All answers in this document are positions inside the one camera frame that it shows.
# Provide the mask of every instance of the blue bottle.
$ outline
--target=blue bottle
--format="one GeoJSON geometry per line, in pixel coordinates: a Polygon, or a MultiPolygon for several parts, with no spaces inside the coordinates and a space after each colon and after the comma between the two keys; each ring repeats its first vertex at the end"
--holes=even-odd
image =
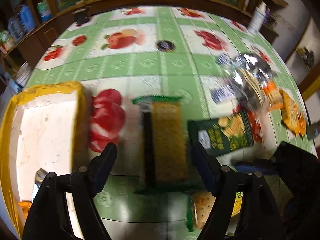
{"type": "Polygon", "coordinates": [[[31,32],[36,27],[36,23],[28,5],[22,5],[19,16],[28,32],[31,32]]]}
{"type": "Polygon", "coordinates": [[[46,22],[47,20],[52,18],[52,13],[50,11],[47,0],[43,0],[42,2],[38,3],[37,8],[40,13],[42,22],[46,22]]]}

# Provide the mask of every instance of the biscuit packet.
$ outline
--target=biscuit packet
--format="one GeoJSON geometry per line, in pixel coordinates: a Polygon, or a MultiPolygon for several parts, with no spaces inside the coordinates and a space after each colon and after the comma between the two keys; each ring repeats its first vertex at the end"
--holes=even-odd
{"type": "Polygon", "coordinates": [[[191,144],[200,142],[212,156],[220,156],[253,145],[253,135],[245,110],[202,121],[188,121],[191,144]]]}
{"type": "Polygon", "coordinates": [[[296,136],[298,134],[306,134],[306,120],[304,114],[298,108],[294,100],[283,90],[279,91],[283,98],[283,108],[281,109],[282,121],[286,127],[291,130],[296,136]]]}
{"type": "MultiPolygon", "coordinates": [[[[231,217],[240,213],[242,197],[243,192],[237,192],[231,217]]],[[[193,225],[197,229],[201,230],[204,227],[213,208],[215,199],[216,198],[206,190],[198,191],[192,195],[193,225]]]]}
{"type": "Polygon", "coordinates": [[[140,107],[143,126],[145,187],[170,185],[188,178],[186,139],[182,125],[181,97],[145,96],[132,100],[140,107]]]}
{"type": "Polygon", "coordinates": [[[270,102],[269,112],[283,107],[282,96],[272,79],[268,80],[268,83],[263,87],[263,91],[270,102]]]}

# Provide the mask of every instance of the green checkered tablecloth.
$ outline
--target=green checkered tablecloth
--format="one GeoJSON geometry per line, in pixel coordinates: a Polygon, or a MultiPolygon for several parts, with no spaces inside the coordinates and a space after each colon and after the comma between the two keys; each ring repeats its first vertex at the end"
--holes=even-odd
{"type": "MultiPolygon", "coordinates": [[[[94,199],[103,223],[113,240],[196,239],[199,231],[190,233],[186,227],[187,195],[133,193],[141,175],[141,127],[139,112],[130,99],[150,94],[183,96],[185,123],[231,114],[236,102],[217,105],[210,96],[212,88],[225,84],[215,59],[223,52],[230,57],[254,52],[277,72],[276,85],[287,91],[306,115],[305,107],[284,62],[260,34],[252,36],[241,24],[199,11],[175,7],[140,7],[138,13],[131,11],[114,10],[96,15],[82,26],[72,24],[39,61],[27,86],[77,80],[94,96],[103,89],[118,90],[124,99],[126,123],[120,133],[122,147],[112,175],[94,199]],[[140,38],[123,48],[113,49],[110,43],[108,48],[101,49],[107,37],[124,30],[135,30],[140,38]],[[214,36],[219,42],[205,46],[199,33],[214,36]],[[74,46],[72,41],[80,35],[85,35],[86,41],[74,46]],[[175,50],[160,52],[155,46],[158,40],[172,41],[175,50]],[[44,57],[57,46],[63,46],[60,56],[45,61],[44,57]]],[[[293,136],[281,124],[280,110],[260,116],[259,120],[263,143],[219,156],[221,164],[253,157],[269,158],[281,141],[315,154],[312,142],[293,136]]],[[[282,208],[289,194],[285,185],[277,176],[267,177],[267,181],[282,208]]]]}

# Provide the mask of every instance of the apple print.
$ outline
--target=apple print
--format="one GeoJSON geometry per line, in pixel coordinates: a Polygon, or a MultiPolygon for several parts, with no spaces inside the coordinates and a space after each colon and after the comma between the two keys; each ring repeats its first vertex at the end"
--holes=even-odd
{"type": "Polygon", "coordinates": [[[203,14],[187,8],[178,9],[182,15],[186,15],[193,18],[205,18],[203,14]]]}
{"type": "Polygon", "coordinates": [[[129,8],[128,11],[122,11],[122,13],[124,13],[124,15],[140,14],[140,13],[146,14],[146,11],[139,7],[132,7],[132,8],[129,8]]]}
{"type": "Polygon", "coordinates": [[[257,119],[257,114],[252,111],[247,110],[248,119],[250,122],[251,130],[253,133],[253,139],[257,143],[262,143],[262,137],[260,136],[261,133],[261,125],[259,120],[257,119]]]}
{"type": "Polygon", "coordinates": [[[103,108],[104,104],[115,103],[121,105],[122,97],[118,90],[107,89],[101,91],[97,97],[93,98],[93,107],[94,108],[103,108]]]}
{"type": "Polygon", "coordinates": [[[105,35],[107,43],[101,46],[101,49],[122,49],[137,43],[139,46],[145,42],[145,33],[143,30],[124,29],[121,32],[116,32],[111,35],[105,35]]]}
{"type": "Polygon", "coordinates": [[[55,50],[50,51],[45,57],[44,61],[49,61],[51,59],[56,59],[63,52],[63,46],[50,46],[50,48],[54,48],[55,50]]]}
{"type": "Polygon", "coordinates": [[[233,113],[233,114],[237,114],[237,113],[239,113],[241,110],[242,110],[242,106],[239,104],[239,105],[236,106],[236,108],[234,108],[234,109],[232,110],[232,113],[233,113]]]}
{"type": "Polygon", "coordinates": [[[237,27],[239,30],[245,32],[245,29],[237,22],[231,21],[231,24],[235,27],[237,27]]]}
{"type": "Polygon", "coordinates": [[[115,138],[115,139],[101,139],[101,138],[98,138],[98,137],[94,138],[94,139],[91,138],[89,147],[94,152],[102,153],[104,148],[110,142],[112,142],[114,144],[117,144],[118,143],[118,138],[115,138]]]}
{"type": "Polygon", "coordinates": [[[83,44],[85,41],[87,40],[87,36],[85,35],[80,35],[78,37],[76,37],[73,41],[72,44],[73,46],[80,46],[81,44],[83,44]]]}
{"type": "Polygon", "coordinates": [[[260,49],[258,49],[257,47],[255,46],[251,46],[251,48],[253,49],[254,52],[256,52],[265,62],[267,62],[268,64],[271,63],[269,57],[264,54],[260,49]]]}
{"type": "Polygon", "coordinates": [[[194,33],[204,39],[203,45],[215,50],[222,50],[225,47],[225,42],[220,41],[215,35],[206,31],[194,31],[194,33]]]}
{"type": "Polygon", "coordinates": [[[121,103],[122,96],[115,89],[103,90],[93,98],[89,142],[91,150],[101,153],[109,142],[118,142],[118,134],[125,122],[121,103]]]}

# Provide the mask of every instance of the screw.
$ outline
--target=screw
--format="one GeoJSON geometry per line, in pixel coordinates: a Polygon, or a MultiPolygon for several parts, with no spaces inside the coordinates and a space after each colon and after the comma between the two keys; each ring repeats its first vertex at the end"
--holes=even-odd
{"type": "Polygon", "coordinates": [[[86,172],[88,168],[86,166],[82,166],[79,168],[79,172],[86,172]]]}
{"type": "Polygon", "coordinates": [[[226,166],[226,165],[223,165],[221,167],[221,170],[224,171],[224,172],[228,172],[228,171],[230,171],[230,168],[228,166],[226,166]]]}
{"type": "Polygon", "coordinates": [[[262,173],[261,173],[260,171],[255,171],[254,174],[255,174],[258,178],[262,177],[262,173]]]}
{"type": "Polygon", "coordinates": [[[47,178],[52,179],[54,177],[54,172],[51,171],[47,174],[47,178]]]}

